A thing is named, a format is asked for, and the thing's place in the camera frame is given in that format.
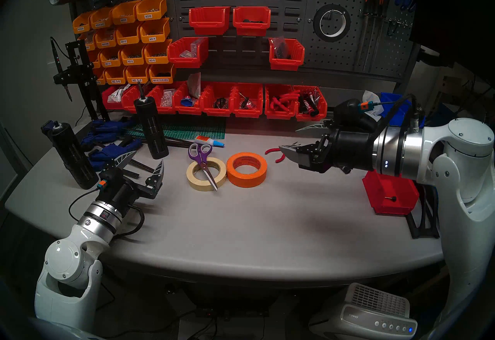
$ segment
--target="duct tape roll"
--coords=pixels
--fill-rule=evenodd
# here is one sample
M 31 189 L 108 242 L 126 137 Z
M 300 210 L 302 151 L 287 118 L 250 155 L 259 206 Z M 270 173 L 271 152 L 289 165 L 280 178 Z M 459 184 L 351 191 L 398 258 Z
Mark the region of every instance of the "duct tape roll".
M 341 16 L 342 24 L 337 32 L 325 33 L 323 32 L 323 25 L 321 24 L 321 22 L 327 14 L 328 17 L 330 17 L 333 13 Z M 339 41 L 349 32 L 350 23 L 349 12 L 345 8 L 337 4 L 327 4 L 316 11 L 313 19 L 313 29 L 314 33 L 317 34 L 318 37 L 323 41 Z

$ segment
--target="gray table surface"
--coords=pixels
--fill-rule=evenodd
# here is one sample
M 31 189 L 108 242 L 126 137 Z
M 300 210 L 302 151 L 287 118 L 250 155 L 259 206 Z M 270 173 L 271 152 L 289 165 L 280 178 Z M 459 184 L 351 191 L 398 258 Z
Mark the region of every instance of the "gray table surface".
M 255 152 L 291 144 L 289 136 L 227 133 L 225 148 L 211 156 L 223 160 L 237 152 Z M 300 143 L 313 139 L 298 138 Z M 163 186 L 155 200 L 136 205 L 146 221 L 139 232 L 116 240 L 104 255 L 170 273 L 271 282 L 336 282 L 407 271 L 443 258 L 440 240 L 413 240 L 405 218 L 378 216 L 362 178 L 305 171 L 280 153 L 264 156 L 266 180 L 251 189 L 226 181 L 218 192 L 193 190 L 186 178 L 191 163 L 183 148 L 170 148 L 164 159 Z M 155 167 L 147 146 L 135 159 Z M 147 173 L 129 165 L 142 176 Z M 55 237 L 66 237 L 74 221 L 69 204 L 83 194 L 52 148 L 14 190 L 6 208 Z M 80 217 L 96 194 L 72 208 Z M 119 229 L 129 231 L 139 215 L 131 210 Z

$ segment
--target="glue tube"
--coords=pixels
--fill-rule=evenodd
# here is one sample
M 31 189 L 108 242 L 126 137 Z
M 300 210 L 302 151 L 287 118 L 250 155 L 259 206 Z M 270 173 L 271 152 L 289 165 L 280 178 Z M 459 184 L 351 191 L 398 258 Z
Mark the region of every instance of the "glue tube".
M 196 143 L 199 143 L 199 144 L 207 144 L 208 143 L 209 145 L 212 145 L 213 147 L 223 147 L 225 145 L 224 143 L 221 143 L 220 141 L 216 141 L 216 140 L 213 140 L 212 138 L 207 138 L 206 136 L 201 136 L 201 135 L 196 136 L 194 141 Z

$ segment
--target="green cutting mat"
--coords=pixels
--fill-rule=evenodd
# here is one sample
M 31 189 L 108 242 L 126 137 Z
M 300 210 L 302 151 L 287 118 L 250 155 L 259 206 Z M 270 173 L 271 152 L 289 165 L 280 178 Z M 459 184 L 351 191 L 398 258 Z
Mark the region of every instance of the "green cutting mat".
M 203 135 L 214 140 L 225 139 L 225 119 L 198 117 L 191 115 L 180 115 L 180 118 L 167 120 L 162 123 L 163 134 L 170 138 L 192 140 L 198 135 Z M 134 130 L 142 131 L 141 124 L 132 127 Z M 126 131 L 126 135 L 144 138 L 143 133 Z

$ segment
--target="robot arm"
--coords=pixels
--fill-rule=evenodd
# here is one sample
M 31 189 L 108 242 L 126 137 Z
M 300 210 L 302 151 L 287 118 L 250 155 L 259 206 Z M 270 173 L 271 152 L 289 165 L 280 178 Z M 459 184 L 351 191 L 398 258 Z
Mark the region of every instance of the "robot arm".
M 100 193 L 70 235 L 52 243 L 35 295 L 35 313 L 39 319 L 91 331 L 96 300 L 102 280 L 100 254 L 109 248 L 122 219 L 139 197 L 154 199 L 162 185 L 163 161 L 147 178 L 146 186 L 134 183 L 123 175 L 123 167 L 134 152 L 116 159 L 117 167 L 100 172 Z M 84 290 L 81 297 L 65 296 L 59 283 Z
M 451 279 L 447 302 L 429 336 L 439 338 L 474 296 L 495 244 L 493 132 L 473 119 L 419 130 L 414 111 L 410 123 L 380 131 L 357 108 L 349 112 L 357 103 L 337 106 L 334 120 L 325 121 L 328 133 L 315 144 L 280 149 L 300 168 L 312 171 L 376 170 L 436 187 L 442 250 Z M 431 163 L 439 141 L 444 152 Z

